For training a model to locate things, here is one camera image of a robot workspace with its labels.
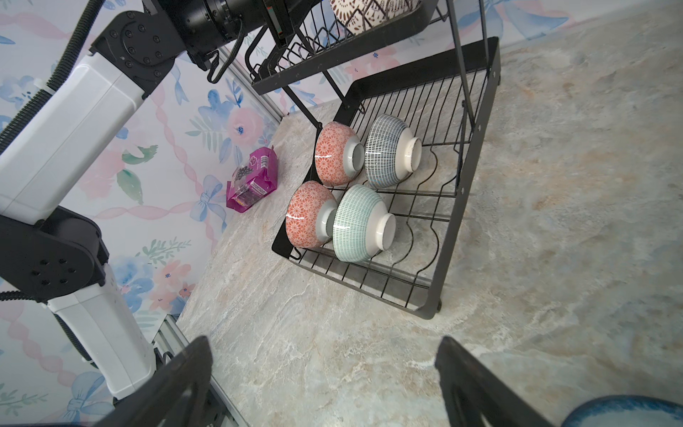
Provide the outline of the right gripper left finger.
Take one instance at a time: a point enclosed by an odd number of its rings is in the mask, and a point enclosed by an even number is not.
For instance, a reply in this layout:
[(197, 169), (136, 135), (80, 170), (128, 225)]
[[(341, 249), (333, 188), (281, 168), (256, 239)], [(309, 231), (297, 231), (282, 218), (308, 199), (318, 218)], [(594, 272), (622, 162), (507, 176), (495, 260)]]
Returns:
[[(199, 336), (191, 342), (193, 345), (206, 345), (211, 360), (209, 373), (212, 374), (213, 354), (206, 336)], [(132, 396), (117, 404), (116, 408), (103, 417), (99, 426), (161, 426), (173, 400), (179, 394), (179, 388), (165, 383), (162, 375), (156, 373)]]

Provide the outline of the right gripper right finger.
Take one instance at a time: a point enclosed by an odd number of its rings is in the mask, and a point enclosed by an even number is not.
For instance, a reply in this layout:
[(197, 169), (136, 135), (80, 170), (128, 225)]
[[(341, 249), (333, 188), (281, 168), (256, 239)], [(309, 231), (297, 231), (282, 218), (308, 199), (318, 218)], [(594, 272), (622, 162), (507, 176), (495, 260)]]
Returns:
[(435, 368), (452, 426), (551, 424), (451, 336), (442, 338)]

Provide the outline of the blue patterned bowl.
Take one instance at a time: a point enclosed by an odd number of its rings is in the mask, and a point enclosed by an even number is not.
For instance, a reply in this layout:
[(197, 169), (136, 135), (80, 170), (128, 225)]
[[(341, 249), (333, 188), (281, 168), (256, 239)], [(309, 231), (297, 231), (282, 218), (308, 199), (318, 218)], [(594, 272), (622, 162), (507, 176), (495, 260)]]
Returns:
[(637, 395), (612, 395), (583, 403), (561, 426), (681, 426), (682, 406), (669, 400)]

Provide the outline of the light green bowl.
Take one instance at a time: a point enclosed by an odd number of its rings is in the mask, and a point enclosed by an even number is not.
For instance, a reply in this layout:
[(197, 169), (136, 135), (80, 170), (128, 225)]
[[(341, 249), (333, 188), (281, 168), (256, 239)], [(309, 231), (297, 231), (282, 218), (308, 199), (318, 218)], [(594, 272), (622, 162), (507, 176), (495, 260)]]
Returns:
[(344, 263), (368, 261), (391, 247), (396, 229), (396, 217), (382, 197), (364, 185), (354, 185), (343, 195), (336, 211), (336, 257)]

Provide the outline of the grey floral patterned bowl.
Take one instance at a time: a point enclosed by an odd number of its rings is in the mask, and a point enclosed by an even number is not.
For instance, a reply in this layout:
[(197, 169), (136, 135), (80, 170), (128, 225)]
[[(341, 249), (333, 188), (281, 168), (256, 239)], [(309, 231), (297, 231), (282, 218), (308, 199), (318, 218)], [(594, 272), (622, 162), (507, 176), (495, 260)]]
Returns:
[(306, 181), (291, 197), (286, 211), (286, 236), (299, 248), (323, 247), (332, 239), (338, 204), (330, 190)]

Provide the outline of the dark blue striped bowl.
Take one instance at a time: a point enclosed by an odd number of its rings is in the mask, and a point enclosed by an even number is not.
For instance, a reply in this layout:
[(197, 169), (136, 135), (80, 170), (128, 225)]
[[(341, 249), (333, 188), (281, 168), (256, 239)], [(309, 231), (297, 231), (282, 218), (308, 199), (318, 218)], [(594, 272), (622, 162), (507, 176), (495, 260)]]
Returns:
[(381, 114), (370, 128), (365, 153), (367, 182), (383, 189), (398, 185), (417, 171), (423, 144), (406, 122)]

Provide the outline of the red patterned bowl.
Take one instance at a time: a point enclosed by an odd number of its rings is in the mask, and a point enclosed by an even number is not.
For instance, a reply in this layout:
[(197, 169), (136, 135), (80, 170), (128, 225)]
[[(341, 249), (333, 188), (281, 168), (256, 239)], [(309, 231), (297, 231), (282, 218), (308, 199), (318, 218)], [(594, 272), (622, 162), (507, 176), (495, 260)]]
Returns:
[(346, 125), (326, 124), (317, 141), (315, 167), (327, 186), (343, 186), (353, 181), (365, 164), (365, 148), (358, 135)]

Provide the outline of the brown white lattice bowl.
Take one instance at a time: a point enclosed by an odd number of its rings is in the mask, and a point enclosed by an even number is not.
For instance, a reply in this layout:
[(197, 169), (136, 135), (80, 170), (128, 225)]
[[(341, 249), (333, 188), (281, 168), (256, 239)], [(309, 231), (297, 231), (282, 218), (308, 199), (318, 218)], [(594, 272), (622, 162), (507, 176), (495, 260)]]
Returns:
[(378, 27), (406, 12), (411, 12), (419, 1), (413, 0), (333, 0), (331, 8), (337, 21), (352, 35), (359, 35)]

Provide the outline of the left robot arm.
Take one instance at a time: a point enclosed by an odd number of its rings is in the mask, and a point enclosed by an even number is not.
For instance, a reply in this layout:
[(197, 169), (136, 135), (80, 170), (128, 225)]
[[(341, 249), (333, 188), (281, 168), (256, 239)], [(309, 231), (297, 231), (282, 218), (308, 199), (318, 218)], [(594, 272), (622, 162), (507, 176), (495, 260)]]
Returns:
[(266, 28), (283, 46), (295, 1), (147, 1), (96, 38), (102, 8), (86, 4), (53, 74), (1, 133), (3, 300), (45, 304), (82, 356), (123, 400), (153, 377), (157, 359), (117, 291), (99, 226), (62, 199), (188, 53), (217, 82), (226, 44)]

